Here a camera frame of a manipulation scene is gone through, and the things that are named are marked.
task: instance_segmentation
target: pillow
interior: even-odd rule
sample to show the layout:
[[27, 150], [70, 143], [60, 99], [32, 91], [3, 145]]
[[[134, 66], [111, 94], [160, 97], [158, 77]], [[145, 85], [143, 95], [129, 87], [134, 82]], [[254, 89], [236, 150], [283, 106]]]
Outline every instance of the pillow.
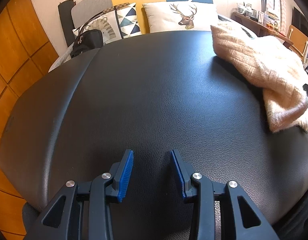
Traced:
[[211, 31], [211, 24], [218, 23], [213, 3], [188, 1], [143, 3], [150, 32]]
[[[92, 29], [100, 30], [103, 34], [104, 45], [113, 41], [141, 35], [135, 6], [136, 3], [132, 3], [123, 8], [104, 10], [104, 12], [109, 12], [89, 22], [84, 32]], [[78, 35], [81, 27], [73, 30], [75, 36]]]

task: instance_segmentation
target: handbag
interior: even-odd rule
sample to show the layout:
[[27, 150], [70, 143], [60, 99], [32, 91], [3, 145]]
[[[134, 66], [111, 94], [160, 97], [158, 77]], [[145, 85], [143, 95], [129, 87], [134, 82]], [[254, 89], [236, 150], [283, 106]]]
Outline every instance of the handbag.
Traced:
[[74, 58], [91, 49], [103, 47], [103, 35], [100, 30], [93, 29], [79, 34], [73, 44], [73, 50], [70, 53]]

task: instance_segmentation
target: wooden desk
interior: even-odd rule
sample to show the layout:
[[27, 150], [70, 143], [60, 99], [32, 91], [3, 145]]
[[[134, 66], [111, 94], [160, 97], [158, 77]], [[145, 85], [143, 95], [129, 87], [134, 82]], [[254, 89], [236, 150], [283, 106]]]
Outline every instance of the wooden desk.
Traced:
[[286, 36], [279, 33], [278, 31], [268, 28], [266, 26], [263, 26], [262, 24], [244, 16], [243, 14], [240, 14], [238, 12], [233, 12], [232, 14], [234, 16], [234, 20], [238, 22], [239, 24], [245, 26], [246, 28], [249, 28], [251, 31], [255, 32], [255, 34], [258, 37], [263, 36], [274, 36], [284, 41], [283, 45], [287, 48], [289, 48], [291, 45], [293, 45], [293, 42], [289, 40]]

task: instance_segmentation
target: black leather cushion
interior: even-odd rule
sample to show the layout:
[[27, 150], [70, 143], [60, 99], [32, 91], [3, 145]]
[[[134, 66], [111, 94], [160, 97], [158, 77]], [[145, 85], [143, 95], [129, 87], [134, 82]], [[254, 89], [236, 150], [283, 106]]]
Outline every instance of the black leather cushion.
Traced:
[[269, 132], [262, 90], [215, 56], [210, 32], [152, 33], [84, 53], [25, 92], [11, 116], [0, 166], [37, 209], [67, 180], [91, 180], [134, 150], [126, 198], [111, 207], [115, 239], [188, 237], [173, 148], [210, 179], [237, 180], [271, 223], [308, 189], [308, 134]]

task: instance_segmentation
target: deer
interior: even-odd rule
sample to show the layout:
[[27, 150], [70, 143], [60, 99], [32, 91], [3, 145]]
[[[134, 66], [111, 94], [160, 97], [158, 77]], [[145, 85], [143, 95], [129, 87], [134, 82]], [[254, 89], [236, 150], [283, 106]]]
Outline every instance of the deer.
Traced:
[[179, 25], [185, 25], [185, 29], [190, 30], [194, 28], [194, 15], [197, 13], [197, 7], [194, 5], [194, 7], [190, 6], [194, 11], [191, 10], [192, 14], [190, 16], [185, 16], [178, 8], [178, 5], [170, 4], [171, 10], [173, 10], [174, 13], [178, 13], [182, 16], [182, 20], [178, 23]]

